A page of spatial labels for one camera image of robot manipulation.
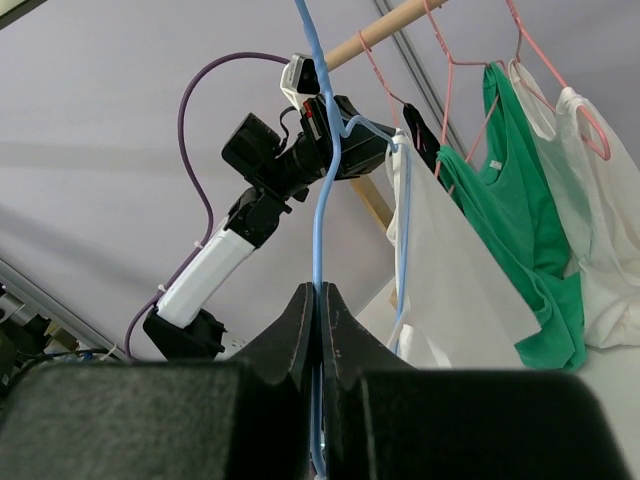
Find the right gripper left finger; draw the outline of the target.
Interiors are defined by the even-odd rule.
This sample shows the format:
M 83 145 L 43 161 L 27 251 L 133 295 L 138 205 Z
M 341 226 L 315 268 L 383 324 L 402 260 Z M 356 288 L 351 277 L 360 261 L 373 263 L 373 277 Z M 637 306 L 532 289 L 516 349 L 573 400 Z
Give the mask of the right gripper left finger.
M 314 312 L 314 288 L 300 284 L 282 314 L 229 362 L 248 367 L 268 385 L 292 382 L 302 388 L 308 377 L 308 351 Z

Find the blue wire hanger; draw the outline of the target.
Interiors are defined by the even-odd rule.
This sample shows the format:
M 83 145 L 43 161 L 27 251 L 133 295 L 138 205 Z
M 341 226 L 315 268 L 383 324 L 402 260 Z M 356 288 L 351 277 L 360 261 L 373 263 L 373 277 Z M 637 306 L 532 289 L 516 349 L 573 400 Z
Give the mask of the blue wire hanger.
M 329 125 L 329 140 L 331 158 L 326 177 L 323 181 L 314 213 L 313 233 L 312 233 L 312 284 L 314 292 L 314 314 L 315 319 L 320 319 L 321 306 L 320 294 L 323 288 L 323 232 L 324 216 L 326 206 L 333 182 L 336 178 L 338 168 L 342 158 L 341 140 L 352 134 L 356 126 L 361 125 L 374 136 L 383 139 L 392 151 L 397 150 L 397 145 L 393 142 L 392 136 L 374 126 L 366 117 L 357 114 L 349 121 L 345 121 L 339 111 L 339 107 L 334 99 L 334 92 L 329 77 L 328 63 L 324 57 L 319 36 L 314 25 L 312 16 L 303 0 L 296 0 L 299 16 L 302 21 L 304 33 L 311 49 L 311 56 L 314 61 L 315 71 L 319 81 L 320 93 L 325 100 L 326 112 Z M 310 452 L 316 476 L 319 479 L 328 477 L 328 466 L 325 454 L 328 452 L 327 435 L 323 430 L 323 367 L 324 361 L 318 358 L 312 364 L 312 393 L 311 393 L 311 420 L 310 420 Z

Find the black tank top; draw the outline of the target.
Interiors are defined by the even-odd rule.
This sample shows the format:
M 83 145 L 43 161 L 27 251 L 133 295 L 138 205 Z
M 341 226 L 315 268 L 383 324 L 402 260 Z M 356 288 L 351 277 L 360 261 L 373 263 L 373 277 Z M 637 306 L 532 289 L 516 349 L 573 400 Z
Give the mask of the black tank top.
M 409 127 L 414 148 L 431 172 L 434 173 L 440 149 L 438 139 L 426 125 L 420 112 L 412 104 L 404 104 L 403 116 Z

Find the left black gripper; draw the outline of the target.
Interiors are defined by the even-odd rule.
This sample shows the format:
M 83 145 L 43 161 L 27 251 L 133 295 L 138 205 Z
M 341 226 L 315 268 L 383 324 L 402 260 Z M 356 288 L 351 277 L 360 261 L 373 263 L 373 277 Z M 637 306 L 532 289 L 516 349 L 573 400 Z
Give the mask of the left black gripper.
M 381 165 L 387 148 L 396 150 L 395 130 L 365 117 L 347 123 L 330 117 L 328 125 L 321 95 L 305 101 L 297 113 L 302 131 L 292 144 L 248 114 L 224 145 L 222 158 L 252 186 L 302 202 L 328 169 L 331 180 L 358 178 Z

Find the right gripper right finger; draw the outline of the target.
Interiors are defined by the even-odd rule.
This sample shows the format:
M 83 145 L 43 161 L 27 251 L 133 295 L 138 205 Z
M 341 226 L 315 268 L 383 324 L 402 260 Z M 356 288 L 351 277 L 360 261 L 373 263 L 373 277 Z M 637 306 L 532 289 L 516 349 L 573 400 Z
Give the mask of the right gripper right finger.
M 319 301 L 327 386 L 350 390 L 366 376 L 414 370 L 351 314 L 336 284 L 325 282 Z

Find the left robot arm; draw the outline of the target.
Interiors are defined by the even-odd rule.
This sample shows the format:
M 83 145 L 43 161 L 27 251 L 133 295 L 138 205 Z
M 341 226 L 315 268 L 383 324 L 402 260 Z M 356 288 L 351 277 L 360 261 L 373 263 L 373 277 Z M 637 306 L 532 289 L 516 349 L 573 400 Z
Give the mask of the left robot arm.
M 224 325 L 204 308 L 213 293 L 291 211 L 309 187 L 328 173 L 333 155 L 322 96 L 299 110 L 301 132 L 287 146 L 254 114 L 248 114 L 224 145 L 223 160 L 248 183 L 193 260 L 170 283 L 143 322 L 143 329 L 168 360 L 213 358 L 223 352 Z

